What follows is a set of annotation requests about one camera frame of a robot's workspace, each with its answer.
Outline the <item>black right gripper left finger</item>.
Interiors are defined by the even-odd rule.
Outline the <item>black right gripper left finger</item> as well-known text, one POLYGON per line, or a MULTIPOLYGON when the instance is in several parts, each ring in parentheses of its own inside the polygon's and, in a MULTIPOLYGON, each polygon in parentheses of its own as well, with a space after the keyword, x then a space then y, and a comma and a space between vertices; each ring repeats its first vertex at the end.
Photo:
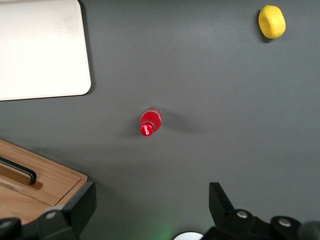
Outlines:
POLYGON ((65 204, 22 226, 23 240, 79 240, 97 208, 96 184, 85 183, 65 204))

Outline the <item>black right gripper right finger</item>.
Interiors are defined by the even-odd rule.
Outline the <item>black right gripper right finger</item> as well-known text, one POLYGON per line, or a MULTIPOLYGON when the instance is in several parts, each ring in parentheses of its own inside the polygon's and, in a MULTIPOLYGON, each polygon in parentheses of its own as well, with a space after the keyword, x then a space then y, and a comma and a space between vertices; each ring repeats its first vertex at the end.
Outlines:
POLYGON ((274 216, 269 223, 244 209, 235 209, 218 182, 209 184, 209 211, 214 226, 205 240, 298 240, 302 224, 287 216, 274 216))

